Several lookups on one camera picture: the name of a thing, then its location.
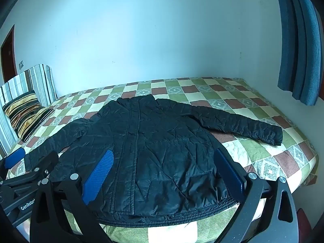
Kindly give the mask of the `black quilted puffer jacket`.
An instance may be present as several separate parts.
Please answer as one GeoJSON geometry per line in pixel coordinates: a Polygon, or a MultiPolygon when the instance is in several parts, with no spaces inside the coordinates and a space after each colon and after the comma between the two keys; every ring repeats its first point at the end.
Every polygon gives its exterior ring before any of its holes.
{"type": "Polygon", "coordinates": [[[33,169],[52,151],[60,154],[50,180],[72,173],[86,180],[111,150],[114,162],[89,204],[98,222],[156,227],[201,220],[237,204],[217,172],[214,152],[226,148],[213,132],[281,145],[282,129],[208,107],[144,95],[117,99],[91,118],[72,121],[25,157],[33,169]]]}

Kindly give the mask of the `striped brown yellow pillow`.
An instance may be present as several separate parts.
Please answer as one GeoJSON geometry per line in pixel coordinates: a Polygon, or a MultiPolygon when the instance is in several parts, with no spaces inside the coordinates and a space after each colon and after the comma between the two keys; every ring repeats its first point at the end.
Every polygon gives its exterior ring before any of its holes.
{"type": "Polygon", "coordinates": [[[41,123],[54,112],[53,108],[41,105],[34,90],[11,100],[2,109],[9,118],[16,135],[24,143],[28,141],[41,123]]]}

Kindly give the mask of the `striped fabric headboard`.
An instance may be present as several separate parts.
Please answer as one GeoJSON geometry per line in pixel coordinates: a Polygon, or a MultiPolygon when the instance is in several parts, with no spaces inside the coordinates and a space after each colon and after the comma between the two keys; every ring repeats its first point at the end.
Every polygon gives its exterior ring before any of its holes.
{"type": "MultiPolygon", "coordinates": [[[[35,65],[10,79],[1,86],[1,107],[20,95],[34,91],[38,101],[45,107],[57,99],[52,69],[45,64],[35,65]]],[[[10,120],[1,110],[1,149],[8,155],[18,142],[18,136],[10,120]]]]}

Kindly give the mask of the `dark brown door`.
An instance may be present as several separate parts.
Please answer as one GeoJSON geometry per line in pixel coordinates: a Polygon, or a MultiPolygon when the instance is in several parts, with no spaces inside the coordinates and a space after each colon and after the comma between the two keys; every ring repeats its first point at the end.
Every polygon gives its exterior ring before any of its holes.
{"type": "Polygon", "coordinates": [[[12,26],[1,45],[1,65],[4,83],[18,74],[14,54],[14,26],[12,26]]]}

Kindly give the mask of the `blue window curtain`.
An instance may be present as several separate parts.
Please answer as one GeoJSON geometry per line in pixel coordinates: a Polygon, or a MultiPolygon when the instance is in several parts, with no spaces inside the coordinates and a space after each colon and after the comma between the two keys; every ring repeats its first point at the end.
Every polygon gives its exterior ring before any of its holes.
{"type": "Polygon", "coordinates": [[[311,0],[278,0],[282,54],[278,88],[306,106],[320,94],[323,49],[317,10],[311,0]]]}

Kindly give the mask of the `wall light switch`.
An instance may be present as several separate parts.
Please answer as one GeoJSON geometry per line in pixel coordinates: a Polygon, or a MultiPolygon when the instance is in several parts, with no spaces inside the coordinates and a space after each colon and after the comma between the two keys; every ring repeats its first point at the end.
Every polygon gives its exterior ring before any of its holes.
{"type": "Polygon", "coordinates": [[[24,62],[21,61],[21,62],[19,63],[19,69],[21,70],[23,67],[24,67],[24,62]]]}

